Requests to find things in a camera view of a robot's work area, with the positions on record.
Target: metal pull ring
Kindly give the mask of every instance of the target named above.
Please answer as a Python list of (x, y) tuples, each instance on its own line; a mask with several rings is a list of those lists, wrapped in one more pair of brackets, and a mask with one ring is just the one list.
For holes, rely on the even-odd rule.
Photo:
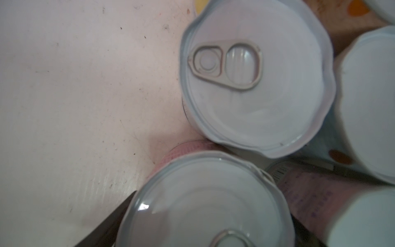
[(229, 229), (223, 230), (220, 233), (218, 233), (212, 240), (209, 247), (219, 247), (221, 242), (229, 237), (237, 238), (244, 244), (244, 247), (255, 247), (255, 245), (251, 242), (251, 240), (248, 237), (246, 237), (242, 232), (238, 230), (229, 230)]
[[(254, 57), (254, 72), (252, 72), (252, 80), (250, 82), (232, 81), (227, 75), (227, 54), (237, 47), (242, 47), (245, 50), (251, 51), (251, 55)], [(249, 74), (249, 72), (244, 71), (245, 69), (250, 69), (244, 67), (244, 57), (240, 59), (242, 60), (241, 64), (232, 68), (232, 72), (230, 73), (237, 70), (240, 71), (241, 75)], [(194, 76), (205, 81), (217, 83), (233, 89), (251, 89), (256, 86), (262, 78), (261, 49), (257, 44), (250, 40), (221, 40), (197, 44), (191, 52), (189, 52), (188, 65)]]

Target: white lid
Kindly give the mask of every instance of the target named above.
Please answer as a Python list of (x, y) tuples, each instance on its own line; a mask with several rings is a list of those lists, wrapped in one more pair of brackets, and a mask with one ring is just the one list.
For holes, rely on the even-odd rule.
[(335, 62), (336, 114), (349, 149), (395, 182), (395, 26), (360, 36)]
[[(197, 44), (235, 39), (261, 50), (262, 78), (255, 87), (240, 91), (193, 75), (186, 60)], [(321, 127), (335, 95), (332, 56), (326, 31), (301, 0), (214, 0), (184, 34), (180, 82), (209, 139), (278, 158)], [(231, 80), (251, 82), (256, 60), (250, 50), (233, 48), (226, 62)]]
[(364, 0), (380, 17), (395, 25), (394, 0)]
[[(173, 161), (150, 179), (131, 202), (116, 246), (209, 247), (227, 229), (256, 247), (294, 244), (288, 206), (276, 186), (251, 163), (206, 151)], [(237, 238), (226, 244), (243, 246)]]
[(331, 227), (328, 247), (393, 247), (395, 189), (366, 193), (354, 200)]

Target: brown oval spot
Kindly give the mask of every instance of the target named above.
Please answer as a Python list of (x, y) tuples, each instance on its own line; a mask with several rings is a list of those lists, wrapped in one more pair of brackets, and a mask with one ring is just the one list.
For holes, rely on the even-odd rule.
[(328, 154), (334, 161), (339, 162), (341, 164), (351, 165), (353, 163), (352, 158), (350, 158), (348, 155), (340, 151), (332, 149), (329, 151)]
[(347, 8), (350, 16), (357, 17), (369, 13), (370, 9), (362, 0), (353, 0)]

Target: pull tab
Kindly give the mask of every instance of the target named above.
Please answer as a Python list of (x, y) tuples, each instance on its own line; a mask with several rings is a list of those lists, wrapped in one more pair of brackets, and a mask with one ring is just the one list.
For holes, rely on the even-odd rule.
[(196, 77), (233, 89), (253, 88), (262, 78), (261, 49), (249, 40), (197, 44), (189, 52), (188, 65)]
[(244, 247), (255, 247), (251, 240), (238, 230), (221, 231), (214, 237), (209, 247), (220, 247), (221, 242), (228, 238), (236, 238), (240, 240)]

